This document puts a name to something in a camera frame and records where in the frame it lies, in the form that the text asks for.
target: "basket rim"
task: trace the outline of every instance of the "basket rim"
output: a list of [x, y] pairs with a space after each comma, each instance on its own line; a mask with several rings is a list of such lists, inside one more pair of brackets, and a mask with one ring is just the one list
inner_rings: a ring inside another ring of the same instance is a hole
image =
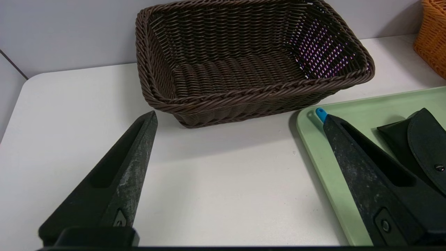
[[[193, 7], [206, 7], [206, 6], [233, 6], [238, 4], [261, 4], [261, 3], [274, 3], [274, 2], [290, 2], [293, 0], [185, 0], [178, 1], [167, 4], [159, 4], [151, 7], [147, 7], [141, 10], [138, 13], [136, 19], [136, 33], [143, 32], [143, 45], [147, 48], [148, 36], [147, 29], [148, 26], [148, 18], [158, 11], [163, 10], [176, 10], [181, 8], [184, 5], [192, 5]], [[290, 96], [290, 94], [286, 92], [290, 92], [293, 90], [293, 95], [297, 95], [296, 90], [302, 91], [305, 89], [311, 89], [311, 92], [319, 92], [324, 90], [329, 90], [327, 86], [334, 87], [333, 83], [338, 83], [341, 80], [347, 81], [349, 79], [356, 78], [365, 78], [366, 81], [370, 80], [375, 74], [375, 66], [373, 59], [370, 54], [361, 44], [361, 42], [356, 38], [351, 29], [347, 26], [345, 21], [339, 16], [338, 13], [323, 0], [311, 0], [313, 3], [318, 2], [324, 8], [324, 11], [329, 13], [329, 15], [336, 21], [340, 28], [341, 32], [344, 32], [347, 35], [347, 38], [355, 44], [359, 48], [360, 58], [362, 58], [363, 67], [359, 70], [349, 72], [346, 75], [342, 76], [334, 76], [330, 78], [318, 78], [318, 79], [302, 79], [302, 80], [294, 80], [286, 83], [279, 83], [274, 85], [268, 85], [257, 88], [247, 88], [242, 90], [234, 90], [226, 93], [216, 93], [210, 95], [202, 95], [202, 96], [190, 96], [190, 97], [182, 97], [182, 98], [165, 98], [161, 95], [156, 86], [153, 85], [152, 81], [146, 81], [146, 87], [143, 88], [143, 93], [145, 95], [146, 101], [153, 106], [154, 108], [158, 108], [160, 110], [178, 110], [185, 111], [185, 106], [194, 106], [193, 110], [197, 110], [198, 107], [200, 111], [202, 110], [212, 110], [218, 107], [224, 106], [224, 103], [232, 103], [234, 99], [238, 99], [243, 97], [244, 103], [262, 101], [265, 98], [280, 98]], [[138, 39], [137, 43], [137, 53], [141, 53], [139, 51]], [[144, 56], [146, 58], [149, 57], [148, 50], [144, 50]], [[147, 67], [145, 62], [140, 62], [138, 58], [138, 71], [141, 74], [142, 67]], [[347, 81], [342, 85], [337, 85], [336, 87], [346, 88], [355, 83], [353, 81]], [[213, 103], [218, 102], [219, 105], [213, 107]]]

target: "light green plastic tray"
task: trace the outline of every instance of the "light green plastic tray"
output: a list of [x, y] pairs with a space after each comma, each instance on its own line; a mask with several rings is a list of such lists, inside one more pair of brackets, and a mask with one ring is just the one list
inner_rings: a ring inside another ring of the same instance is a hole
[[[310, 155], [344, 233], [353, 246], [371, 246], [372, 241], [361, 220], [353, 197], [315, 114], [318, 106], [303, 109], [297, 117], [297, 130]], [[338, 116], [361, 131], [386, 152], [385, 143], [377, 137], [376, 127], [403, 120], [427, 108], [446, 128], [446, 87], [405, 92], [343, 103], [322, 105], [328, 114]]]

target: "black leather case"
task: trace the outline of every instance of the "black leather case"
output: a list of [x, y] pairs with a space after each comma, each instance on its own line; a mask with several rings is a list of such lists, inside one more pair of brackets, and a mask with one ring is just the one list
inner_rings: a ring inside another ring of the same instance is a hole
[[401, 164], [446, 196], [446, 132], [426, 108], [378, 131]]

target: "wicker basket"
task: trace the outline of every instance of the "wicker basket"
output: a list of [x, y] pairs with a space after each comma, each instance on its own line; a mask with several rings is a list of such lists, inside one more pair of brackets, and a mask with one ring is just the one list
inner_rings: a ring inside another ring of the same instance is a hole
[[413, 48], [446, 79], [446, 0], [423, 0], [423, 6], [423, 24]]
[[372, 58], [322, 0], [186, 0], [141, 10], [145, 100], [188, 128], [304, 108], [369, 81]]

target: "white wall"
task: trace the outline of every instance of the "white wall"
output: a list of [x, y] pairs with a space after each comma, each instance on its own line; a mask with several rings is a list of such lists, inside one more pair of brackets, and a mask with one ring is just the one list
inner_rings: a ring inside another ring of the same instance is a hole
[[0, 54], [0, 142], [25, 78]]
[[[28, 76], [135, 62], [140, 9], [173, 0], [0, 0], [0, 48]], [[326, 0], [359, 38], [416, 33], [420, 0]]]

